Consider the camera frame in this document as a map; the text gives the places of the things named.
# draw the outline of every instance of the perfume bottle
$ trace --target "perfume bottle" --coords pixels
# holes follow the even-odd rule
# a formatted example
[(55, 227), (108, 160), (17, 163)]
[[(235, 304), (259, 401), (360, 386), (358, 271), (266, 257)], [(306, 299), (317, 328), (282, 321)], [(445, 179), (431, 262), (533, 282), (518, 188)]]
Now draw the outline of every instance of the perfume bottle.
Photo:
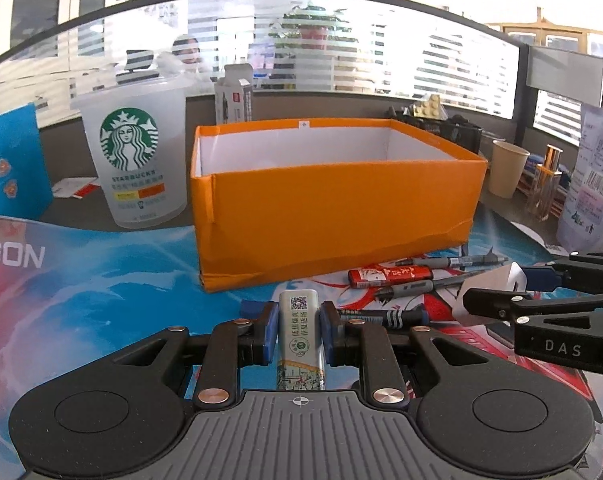
[(561, 153), (562, 150), (548, 144), (543, 164), (537, 164), (526, 211), (540, 222), (548, 219), (550, 208), (555, 200), (555, 192), (561, 178), (561, 171), (558, 171)]

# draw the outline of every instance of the metal screw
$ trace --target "metal screw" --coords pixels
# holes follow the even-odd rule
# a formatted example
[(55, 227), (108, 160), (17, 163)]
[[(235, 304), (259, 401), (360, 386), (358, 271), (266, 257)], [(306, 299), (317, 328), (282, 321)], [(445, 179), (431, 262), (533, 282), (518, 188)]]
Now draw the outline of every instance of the metal screw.
[(199, 392), (199, 400), (206, 404), (220, 404), (230, 398), (230, 394), (221, 388), (206, 388)]
[(373, 399), (382, 404), (396, 404), (404, 400), (404, 394), (396, 388), (380, 388), (373, 393)]

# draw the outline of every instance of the barcode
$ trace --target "barcode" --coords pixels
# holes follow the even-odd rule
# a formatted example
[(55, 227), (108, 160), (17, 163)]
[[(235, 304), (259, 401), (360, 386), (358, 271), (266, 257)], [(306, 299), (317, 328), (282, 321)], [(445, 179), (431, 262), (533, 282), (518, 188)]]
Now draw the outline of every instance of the barcode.
[(308, 310), (308, 298), (305, 296), (292, 296), (290, 298), (291, 310)]
[(590, 170), (590, 174), (588, 174), (588, 178), (585, 180), (585, 184), (590, 189), (596, 191), (601, 196), (603, 196), (603, 174), (595, 170)]

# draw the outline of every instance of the starbucks cup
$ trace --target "starbucks cup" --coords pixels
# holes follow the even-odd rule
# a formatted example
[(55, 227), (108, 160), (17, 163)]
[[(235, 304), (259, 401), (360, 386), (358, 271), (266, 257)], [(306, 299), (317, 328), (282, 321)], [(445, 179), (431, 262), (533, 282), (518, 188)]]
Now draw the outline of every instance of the starbucks cup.
[(488, 190), (502, 198), (511, 198), (529, 155), (530, 152), (519, 146), (503, 140), (493, 140)]
[(88, 146), (115, 223), (161, 224), (187, 205), (182, 76), (79, 95)]

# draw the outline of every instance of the black circular cover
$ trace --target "black circular cover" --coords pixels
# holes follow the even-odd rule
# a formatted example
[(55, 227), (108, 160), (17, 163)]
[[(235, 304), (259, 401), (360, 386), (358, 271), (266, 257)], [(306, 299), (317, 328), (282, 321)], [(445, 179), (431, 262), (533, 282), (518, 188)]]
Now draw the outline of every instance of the black circular cover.
[(584, 397), (504, 365), (455, 367), (421, 399), (417, 424), (428, 442), (462, 466), (499, 476), (541, 476), (577, 462), (595, 429)]
[(184, 409), (172, 390), (139, 369), (80, 368), (25, 394), (9, 418), (24, 465), (54, 478), (108, 478), (166, 450), (184, 425)]

